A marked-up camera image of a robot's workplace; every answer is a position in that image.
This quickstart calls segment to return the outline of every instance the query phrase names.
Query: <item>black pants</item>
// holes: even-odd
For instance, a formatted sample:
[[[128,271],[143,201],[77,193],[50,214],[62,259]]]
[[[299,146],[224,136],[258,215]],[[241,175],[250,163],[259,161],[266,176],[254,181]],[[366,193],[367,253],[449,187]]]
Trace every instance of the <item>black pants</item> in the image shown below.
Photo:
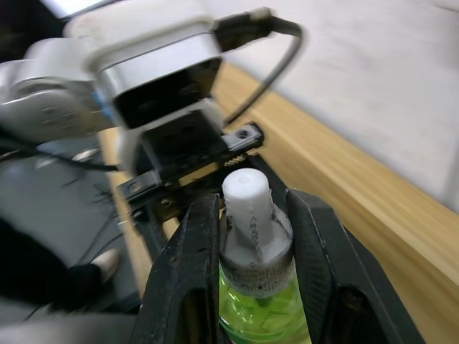
[[[74,310],[96,295],[101,278],[93,264],[67,268],[48,248],[0,218],[0,296]]]

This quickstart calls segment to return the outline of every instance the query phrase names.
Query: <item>screw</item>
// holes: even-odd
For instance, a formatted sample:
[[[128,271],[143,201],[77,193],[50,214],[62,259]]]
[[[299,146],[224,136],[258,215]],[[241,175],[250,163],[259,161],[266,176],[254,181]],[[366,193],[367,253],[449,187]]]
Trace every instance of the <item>screw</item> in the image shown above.
[[[134,194],[135,192],[139,191],[142,188],[142,185],[138,181],[134,181],[130,186],[129,186],[129,191]]]
[[[238,138],[246,138],[249,135],[249,133],[245,129],[241,129],[237,132],[236,135]]]
[[[170,199],[161,199],[161,205],[167,207],[170,207],[172,204]]]

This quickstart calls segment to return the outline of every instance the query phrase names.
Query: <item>green liquid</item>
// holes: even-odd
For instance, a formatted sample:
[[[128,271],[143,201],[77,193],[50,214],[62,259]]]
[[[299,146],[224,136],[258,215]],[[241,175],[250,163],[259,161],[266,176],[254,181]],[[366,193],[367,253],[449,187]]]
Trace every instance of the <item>green liquid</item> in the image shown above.
[[[303,344],[309,338],[296,278],[279,294],[255,299],[232,289],[220,272],[220,322],[237,344]]]

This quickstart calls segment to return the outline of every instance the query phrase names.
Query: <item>white wall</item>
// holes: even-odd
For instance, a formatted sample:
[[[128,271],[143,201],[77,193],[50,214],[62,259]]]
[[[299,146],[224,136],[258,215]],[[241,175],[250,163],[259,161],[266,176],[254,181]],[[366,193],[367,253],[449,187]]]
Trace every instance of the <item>white wall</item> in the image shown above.
[[[300,22],[308,47],[278,90],[459,209],[458,13],[428,0],[207,1],[216,18],[267,6]],[[289,40],[256,42],[229,60],[263,77]]]

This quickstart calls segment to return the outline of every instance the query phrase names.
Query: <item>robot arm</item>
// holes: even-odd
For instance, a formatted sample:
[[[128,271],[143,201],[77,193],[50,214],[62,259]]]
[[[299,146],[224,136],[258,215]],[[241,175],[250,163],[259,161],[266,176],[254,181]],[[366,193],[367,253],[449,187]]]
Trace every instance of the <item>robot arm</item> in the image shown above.
[[[152,20],[153,14],[161,15]],[[104,109],[121,128],[117,150],[124,170],[133,175],[161,170],[145,164],[152,145],[174,141],[197,149],[197,113],[215,137],[223,136],[219,109],[209,99],[221,53],[275,31],[273,18],[262,9],[214,22],[199,1],[137,0],[89,12],[66,26]],[[163,134],[165,125],[167,135],[150,135],[145,143],[147,132],[161,128]]]
[[[0,128],[33,143],[109,128],[92,83],[74,39],[37,42],[23,60],[0,65]]]

